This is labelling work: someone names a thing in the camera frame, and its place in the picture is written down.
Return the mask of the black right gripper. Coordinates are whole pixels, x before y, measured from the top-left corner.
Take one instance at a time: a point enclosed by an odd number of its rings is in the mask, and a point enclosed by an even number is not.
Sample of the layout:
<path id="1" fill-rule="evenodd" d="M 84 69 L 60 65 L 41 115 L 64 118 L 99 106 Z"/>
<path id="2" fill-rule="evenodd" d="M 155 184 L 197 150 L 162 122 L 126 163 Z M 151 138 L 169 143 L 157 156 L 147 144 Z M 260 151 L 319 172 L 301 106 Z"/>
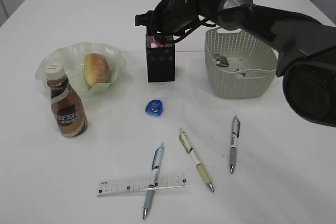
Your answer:
<path id="1" fill-rule="evenodd" d="M 161 0 L 154 10 L 135 16 L 136 26 L 145 26 L 149 32 L 164 36 L 179 34 L 193 20 L 198 19 L 199 0 Z"/>

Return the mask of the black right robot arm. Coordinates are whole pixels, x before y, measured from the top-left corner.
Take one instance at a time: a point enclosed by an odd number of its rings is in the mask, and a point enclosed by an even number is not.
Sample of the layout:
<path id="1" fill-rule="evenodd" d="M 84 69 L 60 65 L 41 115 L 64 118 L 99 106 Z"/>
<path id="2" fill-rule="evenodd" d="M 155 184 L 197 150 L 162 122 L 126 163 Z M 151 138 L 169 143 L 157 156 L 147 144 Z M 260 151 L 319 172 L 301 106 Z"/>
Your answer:
<path id="1" fill-rule="evenodd" d="M 335 126 L 335 28 L 297 12 L 253 0 L 161 0 L 135 16 L 162 44 L 176 44 L 201 26 L 242 29 L 275 49 L 276 75 L 290 107 L 303 119 Z"/>

